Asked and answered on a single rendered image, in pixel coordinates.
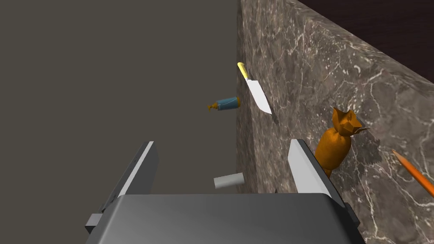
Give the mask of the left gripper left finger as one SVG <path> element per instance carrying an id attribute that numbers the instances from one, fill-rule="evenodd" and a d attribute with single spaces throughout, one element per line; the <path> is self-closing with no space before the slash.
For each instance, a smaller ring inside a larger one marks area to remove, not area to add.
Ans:
<path id="1" fill-rule="evenodd" d="M 127 166 L 107 201 L 101 206 L 101 212 L 104 212 L 115 199 L 122 195 L 150 194 L 158 163 L 159 156 L 155 142 L 145 141 Z"/>

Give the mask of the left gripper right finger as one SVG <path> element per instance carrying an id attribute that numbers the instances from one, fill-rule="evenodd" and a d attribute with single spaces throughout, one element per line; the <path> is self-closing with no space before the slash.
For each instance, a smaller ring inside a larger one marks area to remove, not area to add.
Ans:
<path id="1" fill-rule="evenodd" d="M 287 160 L 298 193 L 322 193 L 344 202 L 304 140 L 291 140 Z"/>

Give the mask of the orange wrapped candy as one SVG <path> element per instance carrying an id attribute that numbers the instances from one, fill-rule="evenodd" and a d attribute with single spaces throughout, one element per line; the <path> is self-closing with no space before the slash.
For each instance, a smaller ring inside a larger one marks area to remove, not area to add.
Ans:
<path id="1" fill-rule="evenodd" d="M 362 127 L 353 110 L 343 112 L 333 108 L 332 122 L 333 127 L 324 132 L 314 154 L 328 178 L 349 153 L 351 137 L 367 129 Z"/>

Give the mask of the pale grey cylinder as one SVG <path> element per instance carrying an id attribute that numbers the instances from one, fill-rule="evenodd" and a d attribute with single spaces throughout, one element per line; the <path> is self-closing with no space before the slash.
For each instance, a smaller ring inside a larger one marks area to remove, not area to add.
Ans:
<path id="1" fill-rule="evenodd" d="M 236 186 L 245 183 L 243 173 L 236 173 L 214 178 L 214 186 L 216 189 Z"/>

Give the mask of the blue bottle with orange cap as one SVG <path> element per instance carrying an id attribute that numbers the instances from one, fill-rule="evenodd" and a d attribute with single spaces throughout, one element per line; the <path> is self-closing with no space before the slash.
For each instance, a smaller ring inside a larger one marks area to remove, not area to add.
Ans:
<path id="1" fill-rule="evenodd" d="M 232 97 L 228 99 L 218 100 L 211 106 L 208 106 L 208 109 L 209 111 L 211 111 L 212 108 L 218 111 L 231 110 L 239 108 L 240 104 L 240 99 L 238 97 Z"/>

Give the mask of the orange pencil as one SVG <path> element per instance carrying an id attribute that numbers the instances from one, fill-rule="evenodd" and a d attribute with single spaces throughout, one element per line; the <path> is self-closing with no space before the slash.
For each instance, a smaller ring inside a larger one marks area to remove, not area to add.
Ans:
<path id="1" fill-rule="evenodd" d="M 408 173 L 434 198 L 434 185 L 411 162 L 395 150 L 392 151 Z"/>

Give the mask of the yellow-handled kitchen knife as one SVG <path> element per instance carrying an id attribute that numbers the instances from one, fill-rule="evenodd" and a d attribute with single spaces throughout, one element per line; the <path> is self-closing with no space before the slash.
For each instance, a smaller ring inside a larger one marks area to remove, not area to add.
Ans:
<path id="1" fill-rule="evenodd" d="M 248 76 L 248 72 L 245 68 L 245 65 L 241 62 L 237 63 L 237 66 L 241 72 L 241 74 L 243 75 L 248 88 L 250 90 L 250 93 L 253 96 L 253 99 L 256 103 L 256 106 L 263 112 L 267 113 L 267 114 L 272 114 L 271 108 L 269 106 L 268 100 L 266 98 L 266 95 L 261 87 L 261 85 L 259 84 L 259 82 L 257 80 L 251 80 Z"/>

